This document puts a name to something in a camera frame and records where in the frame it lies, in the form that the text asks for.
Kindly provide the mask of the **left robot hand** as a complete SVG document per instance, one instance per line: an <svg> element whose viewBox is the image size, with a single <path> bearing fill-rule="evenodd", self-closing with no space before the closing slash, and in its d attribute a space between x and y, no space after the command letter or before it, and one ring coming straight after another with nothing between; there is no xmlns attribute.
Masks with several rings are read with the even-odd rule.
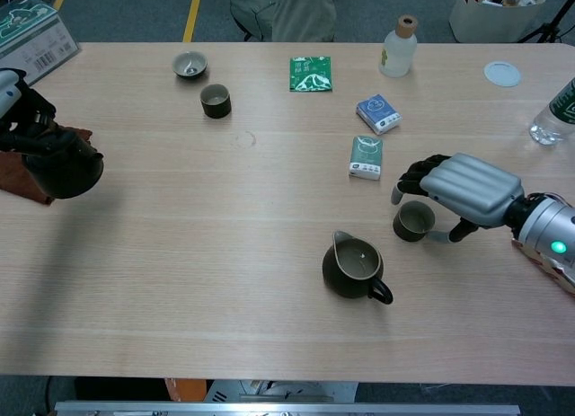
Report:
<svg viewBox="0 0 575 416"><path fill-rule="evenodd" d="M55 147L40 136L51 129L56 108L31 89L22 72L1 72L1 151L49 156Z"/></svg>

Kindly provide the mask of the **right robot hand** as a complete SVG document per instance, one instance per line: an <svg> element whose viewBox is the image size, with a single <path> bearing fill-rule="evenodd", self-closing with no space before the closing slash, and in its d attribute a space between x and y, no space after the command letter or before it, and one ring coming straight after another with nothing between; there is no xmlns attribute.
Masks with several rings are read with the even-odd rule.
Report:
<svg viewBox="0 0 575 416"><path fill-rule="evenodd" d="M412 164L395 184L391 203L399 204L405 194L428 197L460 217L449 232L429 232L430 239L441 243L458 243L480 228L506 225L508 210L525 199L515 174L463 153L433 155Z"/></svg>

